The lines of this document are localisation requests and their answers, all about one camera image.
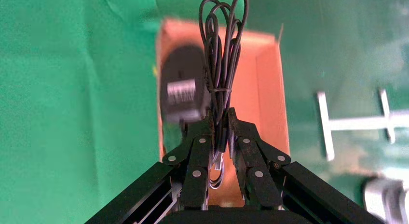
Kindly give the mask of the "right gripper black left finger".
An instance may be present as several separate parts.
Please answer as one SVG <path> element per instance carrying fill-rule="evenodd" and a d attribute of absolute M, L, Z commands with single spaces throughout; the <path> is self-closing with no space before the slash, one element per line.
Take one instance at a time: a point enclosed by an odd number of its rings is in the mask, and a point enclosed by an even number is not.
<path fill-rule="evenodd" d="M 156 162 L 89 224 L 164 224 L 183 211 L 208 209 L 209 170 L 214 153 L 212 117 L 190 124 L 182 143 Z"/>

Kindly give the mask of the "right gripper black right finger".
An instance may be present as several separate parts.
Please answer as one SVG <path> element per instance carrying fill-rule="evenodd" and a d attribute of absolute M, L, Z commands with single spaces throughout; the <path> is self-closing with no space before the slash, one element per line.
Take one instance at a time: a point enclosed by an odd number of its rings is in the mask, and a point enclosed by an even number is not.
<path fill-rule="evenodd" d="M 381 220 L 290 156 L 265 142 L 253 123 L 228 110 L 229 151 L 258 224 L 379 224 Z"/>

